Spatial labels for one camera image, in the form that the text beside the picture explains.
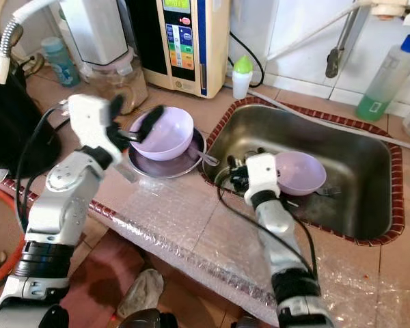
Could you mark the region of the pink plastic bowl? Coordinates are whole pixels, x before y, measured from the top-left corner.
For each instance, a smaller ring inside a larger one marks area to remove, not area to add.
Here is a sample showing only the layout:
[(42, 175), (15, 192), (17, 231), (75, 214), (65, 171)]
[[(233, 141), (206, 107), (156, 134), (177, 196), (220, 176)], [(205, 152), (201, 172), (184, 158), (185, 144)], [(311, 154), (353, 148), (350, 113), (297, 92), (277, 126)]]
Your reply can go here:
[(164, 107), (161, 118), (155, 123), (143, 143), (133, 141), (138, 153), (154, 161), (167, 161), (180, 156), (192, 142), (195, 122), (180, 107)]
[(302, 151), (283, 151), (275, 156), (277, 183), (282, 193), (304, 196), (323, 187), (327, 172), (316, 157)]

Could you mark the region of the small steel dish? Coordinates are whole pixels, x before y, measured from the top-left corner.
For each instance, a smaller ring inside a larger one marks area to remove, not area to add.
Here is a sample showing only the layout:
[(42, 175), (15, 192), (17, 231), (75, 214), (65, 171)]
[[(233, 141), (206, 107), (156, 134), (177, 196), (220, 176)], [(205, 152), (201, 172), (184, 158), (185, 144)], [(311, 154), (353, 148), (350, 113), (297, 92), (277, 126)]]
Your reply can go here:
[(235, 171), (236, 167), (233, 167), (232, 165), (223, 167), (223, 169), (215, 175), (214, 185), (225, 191), (230, 191), (230, 193), (235, 193), (236, 188), (231, 181), (232, 175)]

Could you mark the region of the metal spoon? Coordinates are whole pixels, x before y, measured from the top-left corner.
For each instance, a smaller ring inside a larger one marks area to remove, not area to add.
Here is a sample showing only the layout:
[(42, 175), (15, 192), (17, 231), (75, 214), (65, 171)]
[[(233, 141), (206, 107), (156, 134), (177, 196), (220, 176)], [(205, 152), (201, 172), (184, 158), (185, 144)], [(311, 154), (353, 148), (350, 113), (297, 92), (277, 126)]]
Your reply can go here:
[(190, 152), (193, 155), (196, 155), (199, 157), (199, 159), (202, 160), (203, 163), (205, 163), (205, 165), (211, 166), (211, 167), (216, 167), (219, 165), (220, 161), (218, 159), (216, 159), (215, 157), (208, 155), (207, 153), (198, 150), (198, 149), (192, 149), (190, 150)]

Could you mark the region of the cream water ionizer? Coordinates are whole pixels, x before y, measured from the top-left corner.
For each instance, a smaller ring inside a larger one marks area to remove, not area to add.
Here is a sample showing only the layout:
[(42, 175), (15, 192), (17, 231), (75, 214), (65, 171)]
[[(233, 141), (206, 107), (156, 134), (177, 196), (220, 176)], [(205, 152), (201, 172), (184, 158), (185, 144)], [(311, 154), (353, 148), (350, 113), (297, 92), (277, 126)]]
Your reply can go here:
[(205, 99), (223, 87), (231, 0), (127, 0), (146, 81)]

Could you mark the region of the small teal cap bottle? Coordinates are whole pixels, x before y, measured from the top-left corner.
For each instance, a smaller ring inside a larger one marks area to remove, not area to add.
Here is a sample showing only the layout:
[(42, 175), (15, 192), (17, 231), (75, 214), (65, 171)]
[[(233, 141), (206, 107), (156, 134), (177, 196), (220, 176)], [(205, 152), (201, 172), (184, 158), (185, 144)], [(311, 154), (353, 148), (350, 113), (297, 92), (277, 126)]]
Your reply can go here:
[(47, 37), (40, 41), (46, 62), (49, 63), (62, 87), (76, 87), (81, 79), (64, 41), (58, 37)]

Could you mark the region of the grey blender with glass jar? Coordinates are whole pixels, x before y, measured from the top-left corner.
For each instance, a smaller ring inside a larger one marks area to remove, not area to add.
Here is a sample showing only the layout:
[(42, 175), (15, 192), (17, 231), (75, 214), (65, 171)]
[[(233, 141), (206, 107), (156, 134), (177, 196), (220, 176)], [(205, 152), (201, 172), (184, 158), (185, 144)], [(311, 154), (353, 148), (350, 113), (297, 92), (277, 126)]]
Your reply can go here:
[(141, 59), (131, 41), (129, 10), (120, 0), (60, 0), (83, 78), (98, 95), (124, 98), (121, 115), (148, 99)]

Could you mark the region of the metal fork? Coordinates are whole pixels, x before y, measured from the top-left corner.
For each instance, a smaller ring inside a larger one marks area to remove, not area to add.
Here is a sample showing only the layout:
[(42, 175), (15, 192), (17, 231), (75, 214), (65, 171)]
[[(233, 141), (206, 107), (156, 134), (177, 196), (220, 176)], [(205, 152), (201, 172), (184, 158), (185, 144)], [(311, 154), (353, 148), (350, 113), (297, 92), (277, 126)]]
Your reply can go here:
[(330, 199), (334, 199), (341, 193), (342, 193), (342, 188), (340, 187), (321, 187), (314, 191), (314, 194), (317, 194), (323, 197), (330, 197)]

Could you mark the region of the white bottle green cap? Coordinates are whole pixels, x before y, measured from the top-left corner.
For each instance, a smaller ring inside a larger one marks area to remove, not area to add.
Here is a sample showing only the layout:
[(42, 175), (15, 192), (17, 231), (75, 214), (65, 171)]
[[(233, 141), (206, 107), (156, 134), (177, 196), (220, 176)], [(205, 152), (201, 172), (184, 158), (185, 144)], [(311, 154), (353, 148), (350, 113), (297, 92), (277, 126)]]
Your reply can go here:
[(232, 66), (232, 94), (237, 100), (247, 97), (251, 80), (253, 79), (253, 62), (248, 55), (240, 57)]

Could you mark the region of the stainless steel sink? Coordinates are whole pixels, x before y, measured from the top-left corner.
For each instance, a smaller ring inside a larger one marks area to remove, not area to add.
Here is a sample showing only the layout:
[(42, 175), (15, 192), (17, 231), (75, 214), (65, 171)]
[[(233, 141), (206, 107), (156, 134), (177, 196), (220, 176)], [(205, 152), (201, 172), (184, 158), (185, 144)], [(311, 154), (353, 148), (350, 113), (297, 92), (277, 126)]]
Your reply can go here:
[(281, 109), (249, 97), (233, 103), (207, 137), (208, 153), (220, 163), (203, 165), (200, 172), (214, 183), (228, 156), (245, 159), (257, 150), (308, 153), (324, 165), (325, 187), (340, 187), (342, 193), (334, 199), (283, 195), (292, 214), (350, 243), (385, 245), (405, 230), (402, 151), (368, 133), (385, 135), (370, 123), (295, 105)]

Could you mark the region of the grey floor rag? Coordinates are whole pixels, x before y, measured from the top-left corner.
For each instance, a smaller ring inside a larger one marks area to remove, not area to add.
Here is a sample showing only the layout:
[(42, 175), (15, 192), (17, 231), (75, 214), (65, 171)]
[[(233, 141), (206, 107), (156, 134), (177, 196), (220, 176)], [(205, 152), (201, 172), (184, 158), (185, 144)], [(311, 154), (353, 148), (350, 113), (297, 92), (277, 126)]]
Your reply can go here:
[(163, 275), (157, 269), (144, 269), (118, 304), (115, 315), (126, 319), (140, 310), (156, 309), (164, 290)]

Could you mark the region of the metal faucet pipe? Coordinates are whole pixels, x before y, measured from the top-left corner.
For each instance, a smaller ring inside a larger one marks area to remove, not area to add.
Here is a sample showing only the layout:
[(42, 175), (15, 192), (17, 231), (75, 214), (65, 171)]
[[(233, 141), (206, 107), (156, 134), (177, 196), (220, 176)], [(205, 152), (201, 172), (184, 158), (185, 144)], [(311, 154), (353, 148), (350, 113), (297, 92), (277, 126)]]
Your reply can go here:
[(358, 39), (362, 25), (366, 19), (362, 18), (368, 13), (367, 6), (370, 6), (371, 0), (354, 0), (350, 7), (340, 12), (337, 20), (344, 19), (344, 25), (340, 30), (336, 46), (328, 53), (325, 76), (328, 79), (336, 78), (339, 75), (344, 60), (349, 56), (353, 43)]

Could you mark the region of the white water pipe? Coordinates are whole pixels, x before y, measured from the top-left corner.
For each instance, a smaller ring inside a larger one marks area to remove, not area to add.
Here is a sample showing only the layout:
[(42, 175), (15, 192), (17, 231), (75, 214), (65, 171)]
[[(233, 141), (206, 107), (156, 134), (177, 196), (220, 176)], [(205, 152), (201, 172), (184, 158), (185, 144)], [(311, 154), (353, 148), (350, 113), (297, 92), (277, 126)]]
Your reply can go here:
[(298, 49), (301, 46), (304, 46), (306, 42), (317, 36), (322, 31), (326, 30), (326, 28), (330, 27), (333, 24), (336, 24), (341, 18), (345, 18), (345, 25), (343, 25), (342, 31), (340, 32), (340, 35), (338, 37), (338, 41), (336, 42), (336, 47), (334, 47), (339, 50), (339, 58), (342, 59), (342, 54), (348, 47), (350, 40), (354, 40), (354, 38), (357, 37), (361, 31), (361, 27), (356, 27), (356, 23), (359, 20), (362, 8), (378, 6), (384, 3), (390, 4), (392, 1), (393, 0), (354, 0), (354, 2), (350, 4), (350, 6), (340, 10), (336, 15), (333, 16), (333, 18), (327, 19), (326, 22), (322, 23), (317, 28), (314, 28), (314, 30), (306, 32), (295, 41), (292, 41), (277, 50), (271, 51), (267, 55), (266, 60), (270, 62), (271, 60), (277, 59), (284, 54), (287, 54)]

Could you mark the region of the green liquid bottle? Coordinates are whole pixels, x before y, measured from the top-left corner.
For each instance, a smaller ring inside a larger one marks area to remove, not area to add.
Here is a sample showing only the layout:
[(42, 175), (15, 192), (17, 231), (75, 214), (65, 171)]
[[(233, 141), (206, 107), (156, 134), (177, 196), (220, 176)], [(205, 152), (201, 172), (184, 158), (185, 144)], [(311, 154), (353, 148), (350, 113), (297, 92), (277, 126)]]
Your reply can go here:
[(409, 76), (410, 34), (402, 44), (390, 48), (384, 57), (376, 75), (356, 106), (356, 118), (368, 122), (379, 121)]

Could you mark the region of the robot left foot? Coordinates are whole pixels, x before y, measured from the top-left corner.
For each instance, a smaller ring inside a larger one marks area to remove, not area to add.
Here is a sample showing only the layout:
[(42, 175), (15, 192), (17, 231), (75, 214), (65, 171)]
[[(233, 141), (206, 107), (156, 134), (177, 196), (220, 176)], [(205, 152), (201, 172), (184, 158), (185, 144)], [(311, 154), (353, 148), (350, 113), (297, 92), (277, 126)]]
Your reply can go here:
[(130, 314), (117, 328), (179, 328), (179, 325), (172, 313), (151, 308)]

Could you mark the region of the white wall tap fixture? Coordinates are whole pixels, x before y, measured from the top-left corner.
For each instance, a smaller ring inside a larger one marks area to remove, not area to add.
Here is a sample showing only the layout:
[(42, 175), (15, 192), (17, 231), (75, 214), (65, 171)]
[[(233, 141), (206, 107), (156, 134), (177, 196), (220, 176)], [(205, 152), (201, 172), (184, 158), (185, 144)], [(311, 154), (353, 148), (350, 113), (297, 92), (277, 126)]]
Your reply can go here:
[(401, 18), (404, 26), (410, 26), (410, 0), (369, 0), (370, 13), (377, 18), (389, 20)]

